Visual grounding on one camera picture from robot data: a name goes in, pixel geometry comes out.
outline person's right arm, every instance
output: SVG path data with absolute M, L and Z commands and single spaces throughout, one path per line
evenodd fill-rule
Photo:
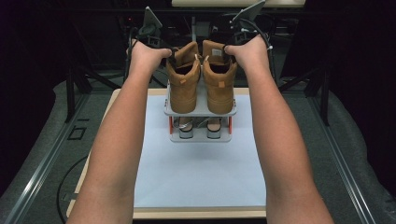
M 227 46 L 245 70 L 253 132 L 267 187 L 269 223 L 332 223 L 315 186 L 297 122 L 272 79 L 266 46 L 256 36 L 244 46 Z

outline skin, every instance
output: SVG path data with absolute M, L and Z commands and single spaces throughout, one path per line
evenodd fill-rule
M 301 132 L 272 80 L 263 49 L 265 43 L 257 36 L 244 46 L 225 50 L 247 74 L 253 132 L 267 186 L 267 221 L 332 223 L 315 186 Z M 170 55 L 169 49 L 134 46 L 129 76 L 94 140 L 90 166 L 68 223 L 132 222 L 149 79 L 161 58 Z

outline shoe rack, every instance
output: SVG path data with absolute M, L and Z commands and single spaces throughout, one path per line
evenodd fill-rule
M 232 139 L 233 132 L 233 116 L 236 114 L 236 102 L 233 98 L 233 109 L 228 114 L 214 114 L 207 108 L 207 93 L 202 74 L 197 85 L 197 104 L 193 111 L 187 114 L 175 113 L 170 105 L 170 84 L 168 82 L 166 92 L 164 113 L 169 117 L 169 137 L 175 143 L 199 143 L 199 142 L 229 142 Z M 174 120 L 180 117 L 193 117 L 193 118 L 221 118 L 220 138 L 212 139 L 207 137 L 206 125 L 198 128 L 196 123 L 193 124 L 192 138 L 183 139 L 179 137 L 179 129 L 173 126 Z

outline small shoe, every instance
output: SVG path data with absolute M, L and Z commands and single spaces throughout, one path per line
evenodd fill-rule
M 221 119 L 220 118 L 213 118 L 207 121 L 206 124 L 207 128 L 207 138 L 211 139 L 219 139 L 221 138 Z
M 223 44 L 204 40 L 207 107 L 214 114 L 227 114 L 233 110 L 233 80 L 238 65 L 230 57 L 223 57 L 223 47 Z
M 166 62 L 170 83 L 170 105 L 179 114 L 190 113 L 197 101 L 196 87 L 200 77 L 198 44 L 190 42 Z
M 192 134 L 192 118 L 181 117 L 178 122 L 178 134 L 182 139 L 189 139 L 193 137 Z

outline brown boot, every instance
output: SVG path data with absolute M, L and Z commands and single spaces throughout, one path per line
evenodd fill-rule
M 224 62 L 223 44 L 204 40 L 204 81 L 207 90 L 207 107 L 215 114 L 233 110 L 233 79 L 237 63 Z
M 200 76 L 198 44 L 191 42 L 175 53 L 175 64 L 166 62 L 170 83 L 170 104 L 174 112 L 190 113 L 197 101 L 196 87 Z

